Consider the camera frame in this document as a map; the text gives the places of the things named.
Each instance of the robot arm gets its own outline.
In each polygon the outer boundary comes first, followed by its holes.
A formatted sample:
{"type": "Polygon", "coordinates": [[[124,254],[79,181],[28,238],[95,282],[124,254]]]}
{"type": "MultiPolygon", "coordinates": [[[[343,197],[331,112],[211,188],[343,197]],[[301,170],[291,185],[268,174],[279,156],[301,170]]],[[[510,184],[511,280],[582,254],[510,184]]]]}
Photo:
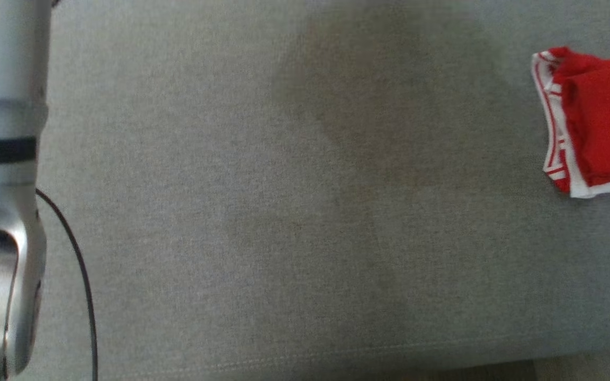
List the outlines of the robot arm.
{"type": "Polygon", "coordinates": [[[34,189],[50,17],[51,0],[0,0],[0,379],[29,362],[46,265],[34,189]]]}

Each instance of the red cloth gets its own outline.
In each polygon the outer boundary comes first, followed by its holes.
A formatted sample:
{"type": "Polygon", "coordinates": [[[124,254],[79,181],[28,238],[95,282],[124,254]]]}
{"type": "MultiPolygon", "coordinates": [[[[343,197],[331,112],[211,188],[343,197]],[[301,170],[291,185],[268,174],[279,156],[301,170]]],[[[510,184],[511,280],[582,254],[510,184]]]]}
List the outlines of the red cloth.
{"type": "Polygon", "coordinates": [[[590,186],[610,182],[610,60],[568,48],[550,52],[563,61],[554,73],[576,161],[590,186]]]}

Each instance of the thin black wire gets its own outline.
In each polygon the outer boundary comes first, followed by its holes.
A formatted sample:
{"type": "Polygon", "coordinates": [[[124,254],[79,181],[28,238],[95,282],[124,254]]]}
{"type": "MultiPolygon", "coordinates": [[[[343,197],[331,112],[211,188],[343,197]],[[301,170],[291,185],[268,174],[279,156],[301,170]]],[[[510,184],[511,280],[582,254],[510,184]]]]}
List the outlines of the thin black wire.
{"type": "Polygon", "coordinates": [[[79,268],[82,270],[82,278],[84,280],[84,290],[86,292],[86,304],[88,306],[89,311],[89,325],[91,327],[91,355],[93,360],[93,380],[97,381],[97,333],[95,330],[95,313],[93,306],[93,294],[91,293],[91,282],[89,282],[89,273],[86,270],[86,264],[84,263],[84,258],[82,255],[82,251],[79,248],[79,244],[77,243],[77,238],[75,234],[72,232],[70,228],[70,224],[68,224],[65,216],[60,211],[60,208],[56,205],[56,203],[51,200],[50,197],[46,195],[46,193],[37,189],[37,196],[41,197],[46,203],[49,204],[49,207],[53,209],[53,211],[58,216],[62,227],[65,228],[65,232],[67,233],[67,237],[70,238],[70,243],[72,243],[72,248],[75,249],[75,254],[77,254],[77,262],[79,262],[79,268]]]}

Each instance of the gray fabric surface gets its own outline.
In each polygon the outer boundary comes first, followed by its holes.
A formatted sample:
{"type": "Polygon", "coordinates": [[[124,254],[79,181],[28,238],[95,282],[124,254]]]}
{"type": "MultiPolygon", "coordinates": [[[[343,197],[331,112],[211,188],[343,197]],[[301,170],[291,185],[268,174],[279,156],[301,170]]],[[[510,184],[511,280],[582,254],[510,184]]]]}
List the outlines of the gray fabric surface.
{"type": "MultiPolygon", "coordinates": [[[[610,195],[542,173],[530,55],[610,0],[67,0],[40,186],[104,380],[319,379],[610,348],[610,195]]],[[[21,379],[87,379],[49,262],[21,379]]]]}

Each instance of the metallic cylinder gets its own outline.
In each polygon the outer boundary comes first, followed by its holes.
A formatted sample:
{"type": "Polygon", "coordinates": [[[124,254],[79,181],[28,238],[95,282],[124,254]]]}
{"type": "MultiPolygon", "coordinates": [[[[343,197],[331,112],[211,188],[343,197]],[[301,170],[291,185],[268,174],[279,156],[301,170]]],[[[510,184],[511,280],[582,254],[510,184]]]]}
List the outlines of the metallic cylinder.
{"type": "Polygon", "coordinates": [[[50,17],[51,0],[0,0],[0,378],[29,362],[46,264],[34,183],[50,17]]]}

